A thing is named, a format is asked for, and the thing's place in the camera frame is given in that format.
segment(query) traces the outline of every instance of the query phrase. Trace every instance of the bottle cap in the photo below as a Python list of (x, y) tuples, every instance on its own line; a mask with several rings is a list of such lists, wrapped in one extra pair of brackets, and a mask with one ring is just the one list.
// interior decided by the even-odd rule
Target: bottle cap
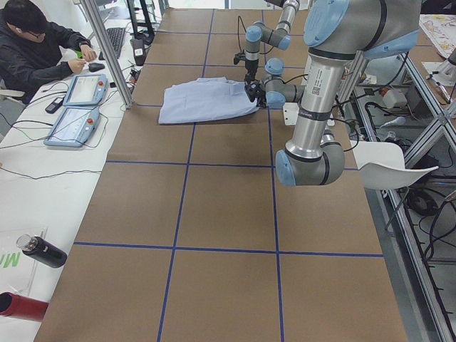
[(36, 239), (28, 234), (24, 234), (17, 239), (16, 246), (25, 252), (30, 252), (36, 246)]

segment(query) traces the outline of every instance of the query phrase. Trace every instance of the blue tablet device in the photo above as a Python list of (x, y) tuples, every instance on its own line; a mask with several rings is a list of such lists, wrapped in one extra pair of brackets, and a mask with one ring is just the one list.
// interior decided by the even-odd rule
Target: blue tablet device
[(80, 147), (98, 124), (100, 111), (90, 107), (65, 107), (44, 140), (44, 145)]
[(108, 78), (104, 73), (76, 75), (71, 80), (63, 105), (97, 105), (103, 99), (107, 88)]

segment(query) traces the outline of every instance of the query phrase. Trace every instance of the black hair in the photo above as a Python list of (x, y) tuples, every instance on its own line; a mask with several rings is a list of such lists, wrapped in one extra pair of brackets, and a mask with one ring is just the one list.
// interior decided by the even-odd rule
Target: black hair
[(48, 28), (43, 12), (30, 0), (8, 0), (3, 17), (8, 24), (19, 27), (22, 31), (44, 33)]

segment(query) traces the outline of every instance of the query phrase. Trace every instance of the computer mouse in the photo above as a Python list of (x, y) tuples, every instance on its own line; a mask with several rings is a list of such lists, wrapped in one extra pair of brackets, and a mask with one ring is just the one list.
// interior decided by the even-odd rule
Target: computer mouse
[(88, 64), (88, 70), (91, 72), (91, 73), (95, 73), (96, 71), (99, 71), (101, 69), (104, 69), (105, 68), (105, 65), (102, 64), (102, 63), (89, 63)]

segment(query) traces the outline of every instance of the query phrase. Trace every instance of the black phone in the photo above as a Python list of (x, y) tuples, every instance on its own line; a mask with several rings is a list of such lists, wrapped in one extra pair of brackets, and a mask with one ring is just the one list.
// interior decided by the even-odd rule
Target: black phone
[(44, 110), (49, 114), (54, 114), (62, 106), (64, 98), (65, 96), (54, 98), (54, 101), (52, 101)]

